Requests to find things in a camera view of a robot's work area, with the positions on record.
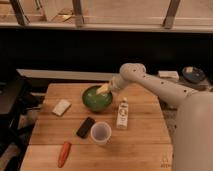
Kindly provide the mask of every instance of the carrot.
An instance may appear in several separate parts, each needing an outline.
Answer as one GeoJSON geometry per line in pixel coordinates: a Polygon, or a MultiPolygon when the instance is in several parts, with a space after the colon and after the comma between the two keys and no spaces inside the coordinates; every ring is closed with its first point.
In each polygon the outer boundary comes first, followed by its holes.
{"type": "Polygon", "coordinates": [[[71,145],[72,144],[70,142],[65,141],[63,146],[61,147],[61,151],[60,151],[59,158],[58,158],[58,167],[59,168],[63,167],[64,163],[66,162],[67,157],[69,155],[71,145]]]}

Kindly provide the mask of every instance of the white cup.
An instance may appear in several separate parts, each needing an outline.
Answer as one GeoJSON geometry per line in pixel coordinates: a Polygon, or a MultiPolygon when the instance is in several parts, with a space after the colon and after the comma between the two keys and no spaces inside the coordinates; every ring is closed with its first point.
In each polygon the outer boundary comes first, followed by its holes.
{"type": "Polygon", "coordinates": [[[96,122],[91,128],[91,138],[98,145],[105,145],[112,135],[112,129],[106,122],[96,122]]]}

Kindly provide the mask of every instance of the wooden cutting board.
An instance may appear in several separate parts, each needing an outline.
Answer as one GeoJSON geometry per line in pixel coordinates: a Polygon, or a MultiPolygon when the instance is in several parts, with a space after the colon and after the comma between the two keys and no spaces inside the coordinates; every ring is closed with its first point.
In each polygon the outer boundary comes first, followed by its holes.
{"type": "Polygon", "coordinates": [[[81,99],[84,90],[92,85],[50,84],[21,170],[171,171],[173,149],[157,97],[132,84],[114,93],[105,111],[94,114],[81,99]],[[129,103],[128,128],[118,130],[117,110],[123,97],[129,103]],[[62,117],[51,113],[60,99],[72,103],[62,117]],[[111,126],[112,137],[106,146],[97,146],[90,135],[86,139],[76,136],[88,116],[111,126]],[[57,159],[64,141],[70,141],[72,147],[64,167],[59,169],[57,159]]]}

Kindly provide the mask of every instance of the white sponge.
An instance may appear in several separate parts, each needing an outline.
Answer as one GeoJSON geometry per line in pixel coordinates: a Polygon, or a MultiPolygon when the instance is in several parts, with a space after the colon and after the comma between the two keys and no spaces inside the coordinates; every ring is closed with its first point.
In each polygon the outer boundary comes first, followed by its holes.
{"type": "Polygon", "coordinates": [[[57,116],[61,116],[70,106],[71,103],[69,101],[62,99],[57,103],[52,112],[57,116]]]}
{"type": "Polygon", "coordinates": [[[103,84],[100,88],[96,90],[96,94],[109,93],[109,85],[107,83],[103,84]]]}
{"type": "Polygon", "coordinates": [[[166,78],[178,82],[179,75],[177,71],[158,71],[158,75],[161,78],[166,78]]]}

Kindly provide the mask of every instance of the green bowl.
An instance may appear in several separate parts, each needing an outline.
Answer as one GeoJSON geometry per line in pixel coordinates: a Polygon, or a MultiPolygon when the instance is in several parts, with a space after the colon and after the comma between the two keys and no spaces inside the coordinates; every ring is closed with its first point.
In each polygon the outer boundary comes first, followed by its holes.
{"type": "Polygon", "coordinates": [[[101,112],[112,103],[112,93],[96,94],[96,90],[101,86],[92,86],[86,89],[82,95],[83,103],[92,112],[101,112]]]}

